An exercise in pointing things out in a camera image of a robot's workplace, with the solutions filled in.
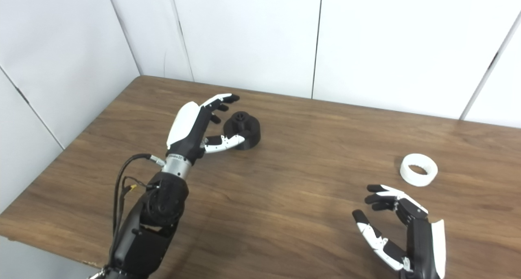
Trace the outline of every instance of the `white plastic ring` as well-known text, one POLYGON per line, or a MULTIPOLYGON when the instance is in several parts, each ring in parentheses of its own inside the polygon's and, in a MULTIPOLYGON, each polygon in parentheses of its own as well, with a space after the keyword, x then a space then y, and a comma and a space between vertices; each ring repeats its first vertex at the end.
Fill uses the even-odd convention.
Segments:
POLYGON ((427 186, 438 174, 438 166, 426 155, 410 154, 405 156, 403 159, 402 166, 400 167, 400 174, 409 184, 414 186, 427 186), (409 167, 411 165, 423 168, 427 174, 418 174, 412 171, 409 167))

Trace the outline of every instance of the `black fingertip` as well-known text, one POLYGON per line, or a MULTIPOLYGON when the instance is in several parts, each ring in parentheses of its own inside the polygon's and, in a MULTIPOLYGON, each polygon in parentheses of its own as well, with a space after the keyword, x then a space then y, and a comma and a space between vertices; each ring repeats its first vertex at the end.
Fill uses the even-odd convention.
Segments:
POLYGON ((380 197, 378 194, 371 194, 370 196, 365 197, 363 201, 365 201, 366 204, 372 204, 380 201, 382 197, 380 197))
POLYGON ((382 192, 386 191, 385 188, 383 188, 381 185, 368 185, 367 190, 369 192, 382 192))
POLYGON ((219 117, 217 117, 217 115, 215 115, 215 114, 212 115, 212 117, 210 117, 210 121, 212 121, 215 124, 221 123, 221 119, 219 117))
POLYGON ((361 210, 354 210, 353 218, 355 218, 357 223, 369 224, 369 219, 361 210))
POLYGON ((217 110, 226 112, 229 110, 229 107, 226 106, 225 104, 220 104, 219 107, 217 108, 217 110))
POLYGON ((233 102, 238 101, 240 99, 241 99, 241 97, 239 97, 238 95, 231 94, 231 96, 224 98, 223 102, 230 104, 230 103, 233 103, 233 102))

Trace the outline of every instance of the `wire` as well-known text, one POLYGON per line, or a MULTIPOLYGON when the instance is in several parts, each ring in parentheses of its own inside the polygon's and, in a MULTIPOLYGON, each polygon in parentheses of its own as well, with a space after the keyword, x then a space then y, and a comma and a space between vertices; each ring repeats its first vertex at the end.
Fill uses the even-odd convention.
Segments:
POLYGON ((121 183, 121 177, 123 172, 127 168, 127 166, 134 160, 145 158, 150 159, 151 154, 136 154, 130 157, 128 160, 123 163, 121 169, 119 170, 118 177, 116 178, 116 188, 114 188, 114 208, 112 209, 112 237, 116 236, 116 216, 118 212, 118 195, 119 195, 119 184, 121 183))
POLYGON ((114 209, 112 211, 112 245, 110 246, 110 254, 109 254, 109 260, 111 261, 114 258, 114 254, 116 252, 116 245, 118 243, 118 237, 119 237, 119 227, 121 224, 121 218, 123 216, 123 206, 125 204, 125 194, 129 192, 132 188, 128 187, 128 189, 125 188, 125 180, 127 178, 131 178, 133 180, 137 180, 134 177, 128 177, 125 176, 123 179, 123 182, 121 182, 121 177, 123 175, 123 172, 127 168, 127 166, 134 160, 145 158, 150 159, 151 154, 136 154, 132 157, 130 157, 128 160, 123 163, 123 166, 121 166, 121 169, 119 170, 118 177, 116 178, 116 187, 114 188, 114 209), (121 193, 119 192, 119 184, 121 184, 121 193))

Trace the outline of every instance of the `black cable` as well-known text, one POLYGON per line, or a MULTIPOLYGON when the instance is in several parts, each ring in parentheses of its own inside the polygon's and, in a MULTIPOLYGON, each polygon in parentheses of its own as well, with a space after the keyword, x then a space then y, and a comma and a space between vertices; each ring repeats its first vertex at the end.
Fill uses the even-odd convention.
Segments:
POLYGON ((114 189, 114 209, 112 210, 112 237, 116 236, 116 215, 118 212, 119 184, 121 183, 121 177, 123 176, 123 172, 132 161, 140 158, 150 159, 150 157, 151 154, 136 154, 130 157, 128 160, 126 160, 123 166, 121 166, 121 169, 119 170, 118 177, 116 178, 116 188, 114 189))

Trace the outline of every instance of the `robotic finger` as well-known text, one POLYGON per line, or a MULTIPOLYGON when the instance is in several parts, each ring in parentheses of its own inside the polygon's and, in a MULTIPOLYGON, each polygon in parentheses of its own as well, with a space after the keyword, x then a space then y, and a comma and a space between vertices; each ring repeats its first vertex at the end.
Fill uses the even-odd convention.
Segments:
POLYGON ((250 132, 245 130, 228 138, 226 136, 207 136, 204 141, 204 149, 206 153, 216 153, 231 149, 242 144, 250 136, 250 132))
POLYGON ((362 236, 378 257, 395 271, 402 270, 406 258, 405 251, 388 238, 383 238, 382 232, 370 224, 369 219, 361 210, 353 211, 353 217, 362 236))

